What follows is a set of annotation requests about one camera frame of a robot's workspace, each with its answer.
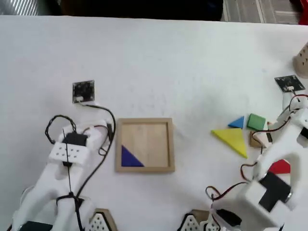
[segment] blue triangle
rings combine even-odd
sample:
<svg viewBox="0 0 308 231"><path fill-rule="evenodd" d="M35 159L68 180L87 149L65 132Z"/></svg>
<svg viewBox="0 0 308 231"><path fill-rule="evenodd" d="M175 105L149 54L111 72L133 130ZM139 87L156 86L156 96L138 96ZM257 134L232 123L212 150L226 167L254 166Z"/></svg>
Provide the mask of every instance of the blue triangle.
<svg viewBox="0 0 308 231"><path fill-rule="evenodd" d="M144 165L122 145L122 166L123 167L144 167Z"/></svg>
<svg viewBox="0 0 308 231"><path fill-rule="evenodd" d="M241 118L238 118L237 120L234 120L233 122L228 124L229 127L231 128L242 128L244 126L244 116Z"/></svg>

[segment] wooden base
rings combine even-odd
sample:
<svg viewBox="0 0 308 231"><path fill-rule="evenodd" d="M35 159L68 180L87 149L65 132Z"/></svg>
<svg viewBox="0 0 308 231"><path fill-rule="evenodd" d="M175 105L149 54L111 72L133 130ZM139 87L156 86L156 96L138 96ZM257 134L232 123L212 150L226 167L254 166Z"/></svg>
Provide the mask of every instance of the wooden base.
<svg viewBox="0 0 308 231"><path fill-rule="evenodd" d="M116 171L173 172L171 118L119 119Z"/></svg>

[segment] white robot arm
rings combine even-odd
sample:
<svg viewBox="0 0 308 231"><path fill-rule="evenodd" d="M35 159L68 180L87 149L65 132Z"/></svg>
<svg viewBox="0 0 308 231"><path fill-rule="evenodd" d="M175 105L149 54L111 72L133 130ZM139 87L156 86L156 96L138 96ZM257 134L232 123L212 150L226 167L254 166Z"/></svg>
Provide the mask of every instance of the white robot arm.
<svg viewBox="0 0 308 231"><path fill-rule="evenodd" d="M52 228L47 227L46 230L79 231L80 225L83 228L86 227L95 210L91 200L89 198L81 198L81 200L77 198L78 203L82 202L78 209L81 222L79 225L76 216L76 198L67 197L59 200L59 197L70 193L77 194L85 178L92 170L91 159L93 154L96 154L99 150L102 141L106 140L103 134L93 127L93 124L107 127L106 122L101 120L81 124L77 126L76 132L73 132L70 127L64 129L65 136L61 134L54 144L47 165L35 187L26 195L20 208L14 213L12 231L21 231L23 228L25 229L27 222L36 221L37 215L50 201L57 205L57 213L53 225L50 226Z"/></svg>
<svg viewBox="0 0 308 231"><path fill-rule="evenodd" d="M253 170L253 180L235 199L222 198L212 204L213 214L229 230L263 231L281 227L299 204L308 187L308 96L298 95L284 105L285 110L269 129L273 144L261 155ZM285 159L291 165L290 185L268 172L270 166ZM230 217L241 222L230 225Z"/></svg>

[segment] black wire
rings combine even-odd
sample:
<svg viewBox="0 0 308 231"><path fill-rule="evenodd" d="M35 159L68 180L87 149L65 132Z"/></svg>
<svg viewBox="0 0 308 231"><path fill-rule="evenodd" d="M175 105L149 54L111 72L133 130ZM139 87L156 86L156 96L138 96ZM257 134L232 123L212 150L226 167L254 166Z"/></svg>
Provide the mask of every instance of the black wire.
<svg viewBox="0 0 308 231"><path fill-rule="evenodd" d="M12 225L9 226L9 228L7 229L7 231L11 231L12 230Z"/></svg>
<svg viewBox="0 0 308 231"><path fill-rule="evenodd" d="M106 141L107 141L107 139L108 139L109 129L108 129L108 127L106 127L105 125L95 125L94 127L95 127L95 128L102 127L102 128L105 128L106 131L107 131L105 140L102 142L102 145L101 145L101 147L100 147L99 150L98 150L98 155L104 156L104 155L106 154L106 150L103 148L103 146L104 146L104 144L106 143ZM82 134L84 134L84 133L85 133L87 130L89 130L89 129L90 129L90 127L84 129L83 132L82 132Z"/></svg>
<svg viewBox="0 0 308 231"><path fill-rule="evenodd" d="M84 189L84 187L86 186L86 184L88 183L88 181L91 179L91 177L95 174L95 172L100 168L100 166L104 163L109 151L110 151L110 148L111 148L111 145L112 145L112 141L114 140L114 137L115 137L115 131L116 131L116 120L115 120L115 116L114 114L108 109L108 108L105 108L105 107L101 107L101 106L96 106L96 105L89 105L89 104L80 104L84 107L92 107L92 108L97 108L97 109L102 109L102 110L105 110L107 111L111 117L112 117L112 120L113 120L113 124L114 124L114 130L113 130L113 133L112 133L112 136L111 136L111 140L110 140L110 144L106 150L106 153L105 155L102 155L103 156L103 159L101 160L101 162L97 165L97 167L91 172L91 174L86 178L85 182L82 184L82 186L80 187L78 193L77 193L77 197L80 196L82 190Z"/></svg>
<svg viewBox="0 0 308 231"><path fill-rule="evenodd" d="M66 145L66 158L67 158L67 163L68 162L68 148L67 148L67 142L65 142ZM74 199L74 203L75 203L75 212L76 212L76 216L77 216L77 222L78 222L78 228L79 231L84 231L84 229L82 228L82 223L81 223L81 219L80 219L80 212L79 212L79 198L74 196L74 193L72 192L72 188L71 188L71 176L70 176L70 172L69 172L69 166L67 166L67 173L68 173L68 182L69 182L69 194L66 196L60 196L56 199L56 204L58 206L58 201L65 199L65 198L73 198Z"/></svg>
<svg viewBox="0 0 308 231"><path fill-rule="evenodd" d="M65 142L65 150L66 150L66 159L67 159L67 164L69 163L68 162L68 148L67 148L67 142ZM69 167L67 167L67 174L68 174L68 183L69 183L69 191L70 193L72 192L72 187L71 187L71 174L69 172Z"/></svg>
<svg viewBox="0 0 308 231"><path fill-rule="evenodd" d="M74 121L73 121L70 117L65 116L65 115L55 115L55 116L49 121L49 123L48 123L48 125L47 125L47 127L46 127L46 129L45 129L45 135L46 135L47 139L49 140L49 142L52 143L52 144L55 144L56 141L51 139L51 137L50 137L50 135L49 135L49 128L50 128L50 126L52 125L53 121L54 121L56 118L59 118L59 117L64 118L64 119L67 119L67 120L71 123L71 125L72 125L73 132L76 132L76 124L74 123Z"/></svg>

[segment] white bracket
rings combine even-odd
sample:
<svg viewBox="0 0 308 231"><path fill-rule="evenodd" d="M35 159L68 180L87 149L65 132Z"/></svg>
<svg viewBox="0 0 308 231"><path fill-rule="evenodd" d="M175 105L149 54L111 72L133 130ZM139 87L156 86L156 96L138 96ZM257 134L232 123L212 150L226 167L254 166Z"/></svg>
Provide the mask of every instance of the white bracket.
<svg viewBox="0 0 308 231"><path fill-rule="evenodd" d="M85 146L67 144L66 153L66 143L56 142L53 149L50 152L49 160L51 162L63 161L77 164L79 166L85 166L90 159L90 150Z"/></svg>

